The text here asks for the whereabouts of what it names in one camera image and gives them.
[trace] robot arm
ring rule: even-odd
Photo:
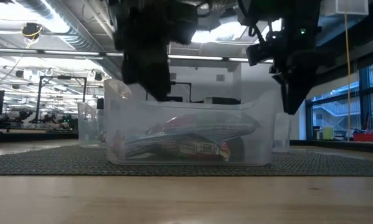
[[[165,101],[171,91],[167,45],[172,42],[190,44],[197,30],[197,9],[175,0],[106,0],[115,45],[124,52],[122,66],[126,84],[139,83],[158,101]],[[321,0],[237,0],[242,13],[239,21],[249,26],[249,35],[258,36],[259,44],[247,48],[250,66],[269,58],[274,59],[270,73],[281,85],[283,109],[295,114],[315,83],[318,67],[334,63],[325,52],[318,52],[316,34]],[[280,31],[271,23],[282,19]],[[270,31],[263,37],[258,21],[267,21]]]

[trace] table surface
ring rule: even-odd
[[[74,143],[2,144],[0,154]],[[0,223],[368,224],[373,177],[0,177]]]

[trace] yellow cable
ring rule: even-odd
[[[346,48],[347,48],[347,67],[348,67],[348,137],[351,134],[351,94],[350,94],[350,85],[351,85],[351,64],[349,58],[349,42],[348,42],[348,24],[347,24],[347,11],[344,12],[344,23],[346,27]]]
[[[34,39],[35,39],[35,36],[33,36],[31,42],[29,44],[27,44],[26,49],[30,49],[31,45],[34,44],[33,43]]]

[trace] woven mat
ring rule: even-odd
[[[373,176],[373,161],[313,152],[273,154],[267,166],[125,166],[104,149],[65,146],[0,156],[0,175]]]

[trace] clear plastic bin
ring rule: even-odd
[[[84,102],[78,102],[78,141],[83,148],[105,148],[103,112]]]
[[[275,120],[272,152],[288,152],[290,150],[291,117],[286,113],[278,113]]]
[[[105,80],[107,158],[115,164],[269,164],[280,93],[242,105],[144,101]]]

